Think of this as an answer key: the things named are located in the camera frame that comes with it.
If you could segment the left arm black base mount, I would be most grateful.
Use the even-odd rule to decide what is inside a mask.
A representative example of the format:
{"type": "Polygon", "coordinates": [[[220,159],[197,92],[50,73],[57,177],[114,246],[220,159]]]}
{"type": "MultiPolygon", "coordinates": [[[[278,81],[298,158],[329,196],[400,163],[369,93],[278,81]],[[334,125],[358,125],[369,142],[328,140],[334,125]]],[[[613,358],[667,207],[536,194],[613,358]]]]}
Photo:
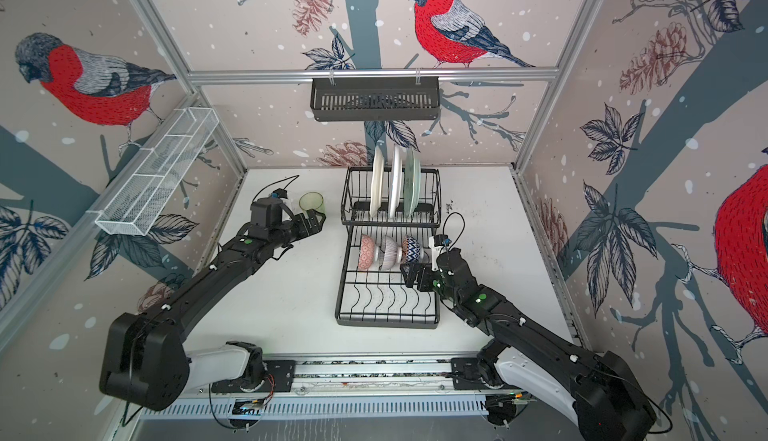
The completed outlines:
{"type": "Polygon", "coordinates": [[[258,394],[289,393],[292,390],[297,363],[295,360],[278,359],[263,362],[261,379],[258,382],[245,377],[223,380],[212,384],[213,394],[258,394]]]}

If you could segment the green glass tumbler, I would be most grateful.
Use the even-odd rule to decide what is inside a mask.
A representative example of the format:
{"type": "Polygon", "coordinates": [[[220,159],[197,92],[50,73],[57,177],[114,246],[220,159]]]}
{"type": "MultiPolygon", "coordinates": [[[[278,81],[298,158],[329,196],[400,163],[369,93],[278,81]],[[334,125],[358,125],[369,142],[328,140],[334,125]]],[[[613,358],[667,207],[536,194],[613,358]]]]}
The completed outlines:
{"type": "Polygon", "coordinates": [[[325,200],[319,192],[307,192],[299,199],[299,207],[307,218],[325,217],[325,200]]]}

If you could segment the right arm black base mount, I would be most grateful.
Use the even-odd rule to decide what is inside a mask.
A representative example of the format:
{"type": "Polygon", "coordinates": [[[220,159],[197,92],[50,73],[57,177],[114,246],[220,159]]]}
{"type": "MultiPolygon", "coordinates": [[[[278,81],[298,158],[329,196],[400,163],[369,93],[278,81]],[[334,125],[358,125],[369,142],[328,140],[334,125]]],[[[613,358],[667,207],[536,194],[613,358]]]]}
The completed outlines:
{"type": "Polygon", "coordinates": [[[482,367],[477,358],[452,358],[450,367],[447,377],[452,380],[454,390],[500,390],[506,386],[497,375],[491,375],[482,367]]]}

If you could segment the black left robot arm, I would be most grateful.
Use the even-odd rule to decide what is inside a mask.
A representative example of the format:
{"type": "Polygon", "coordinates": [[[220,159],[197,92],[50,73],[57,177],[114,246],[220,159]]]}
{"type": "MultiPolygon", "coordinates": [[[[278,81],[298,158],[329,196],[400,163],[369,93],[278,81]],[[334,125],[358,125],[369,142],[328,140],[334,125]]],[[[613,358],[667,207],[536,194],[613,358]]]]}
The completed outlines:
{"type": "Polygon", "coordinates": [[[99,377],[101,393],[154,411],[192,387],[249,375],[261,379],[261,350],[228,342],[213,351],[187,351],[184,343],[204,316],[268,261],[320,233],[317,210],[293,213],[279,197],[252,202],[251,219],[226,242],[208,267],[180,291],[140,314],[124,313],[108,330],[99,377]]]}

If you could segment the orange and blue patterned bowl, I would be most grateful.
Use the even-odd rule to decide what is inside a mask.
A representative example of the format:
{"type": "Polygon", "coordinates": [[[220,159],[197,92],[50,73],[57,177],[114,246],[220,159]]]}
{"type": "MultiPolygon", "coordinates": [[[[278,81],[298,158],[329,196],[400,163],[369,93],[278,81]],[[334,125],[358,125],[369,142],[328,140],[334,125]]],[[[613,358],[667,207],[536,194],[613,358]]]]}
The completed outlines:
{"type": "Polygon", "coordinates": [[[402,264],[423,263],[428,260],[428,254],[421,243],[413,236],[406,236],[402,242],[402,264]]]}

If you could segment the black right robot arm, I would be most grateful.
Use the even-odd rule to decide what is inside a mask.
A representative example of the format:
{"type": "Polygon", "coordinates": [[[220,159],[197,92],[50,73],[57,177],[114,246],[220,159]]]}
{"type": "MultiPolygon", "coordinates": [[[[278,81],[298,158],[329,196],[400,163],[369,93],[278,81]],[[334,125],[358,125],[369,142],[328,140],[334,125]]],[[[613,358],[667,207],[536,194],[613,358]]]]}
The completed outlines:
{"type": "Polygon", "coordinates": [[[571,420],[586,440],[643,440],[658,417],[627,362],[546,329],[479,283],[458,248],[400,268],[409,287],[452,302],[451,312],[489,336],[477,353],[489,386],[519,387],[571,420]]]}

